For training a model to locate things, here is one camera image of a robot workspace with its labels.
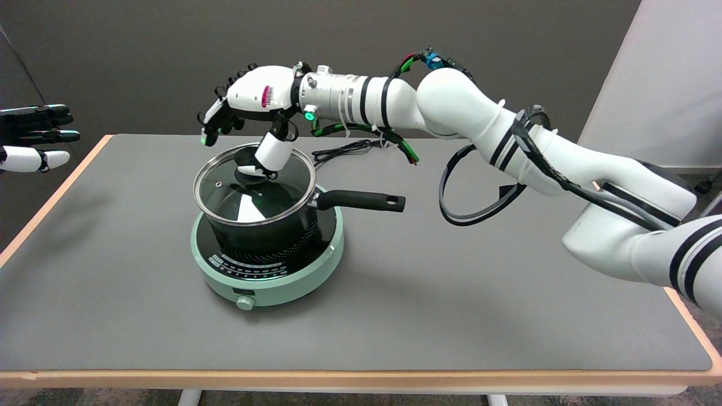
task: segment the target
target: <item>gray wall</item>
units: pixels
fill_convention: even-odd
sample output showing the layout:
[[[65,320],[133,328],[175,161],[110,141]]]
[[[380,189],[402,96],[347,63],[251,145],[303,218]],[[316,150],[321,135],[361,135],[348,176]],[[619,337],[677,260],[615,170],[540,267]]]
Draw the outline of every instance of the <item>gray wall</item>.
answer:
[[[645,0],[580,143],[676,168],[722,166],[722,2]]]
[[[387,75],[434,46],[507,107],[541,103],[581,133],[638,0],[35,0],[0,4],[0,22],[49,103],[70,106],[83,157],[104,134],[198,134],[213,89],[249,62]],[[7,53],[2,86],[22,77]],[[409,74],[416,85],[424,68]],[[29,84],[0,100],[31,100]],[[266,129],[246,126],[245,134]],[[0,248],[73,165],[0,178]]]

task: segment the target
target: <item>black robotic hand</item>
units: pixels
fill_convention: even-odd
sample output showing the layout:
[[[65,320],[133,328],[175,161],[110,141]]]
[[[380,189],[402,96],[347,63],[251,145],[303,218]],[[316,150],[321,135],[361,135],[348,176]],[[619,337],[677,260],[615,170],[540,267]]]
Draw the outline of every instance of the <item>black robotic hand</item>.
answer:
[[[70,154],[37,150],[36,145],[75,142],[78,131],[60,130],[73,122],[66,105],[28,106],[0,110],[0,173],[47,172],[67,163]]]

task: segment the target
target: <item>glass lid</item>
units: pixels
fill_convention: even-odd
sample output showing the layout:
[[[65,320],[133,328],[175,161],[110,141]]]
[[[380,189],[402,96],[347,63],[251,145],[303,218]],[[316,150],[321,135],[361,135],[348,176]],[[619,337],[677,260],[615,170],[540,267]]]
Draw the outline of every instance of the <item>glass lid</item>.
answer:
[[[198,203],[207,215],[213,214],[219,217],[215,220],[224,223],[257,223],[306,203],[313,191],[310,185],[316,182],[310,160],[294,150],[274,180],[241,173],[239,166],[252,165],[257,147],[242,145],[223,152],[201,170],[196,179],[196,201],[200,199]]]

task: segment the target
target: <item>table leg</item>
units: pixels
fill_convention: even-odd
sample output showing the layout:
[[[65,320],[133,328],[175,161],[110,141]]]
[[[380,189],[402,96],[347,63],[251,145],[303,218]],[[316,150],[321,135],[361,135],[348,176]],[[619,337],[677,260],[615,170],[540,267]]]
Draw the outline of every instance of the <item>table leg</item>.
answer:
[[[489,401],[489,406],[509,406],[506,402],[506,396],[503,394],[488,394],[487,400]]]
[[[201,400],[200,389],[184,389],[180,394],[180,400],[178,400],[178,406],[198,406],[198,402]]]

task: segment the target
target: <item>black handle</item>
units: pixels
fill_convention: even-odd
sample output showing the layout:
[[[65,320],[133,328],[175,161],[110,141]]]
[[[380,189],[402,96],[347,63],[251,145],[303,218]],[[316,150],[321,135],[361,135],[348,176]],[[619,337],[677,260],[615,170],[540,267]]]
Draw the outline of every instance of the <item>black handle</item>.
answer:
[[[336,206],[400,213],[406,207],[406,197],[370,191],[332,190],[322,192],[316,198],[319,210]]]

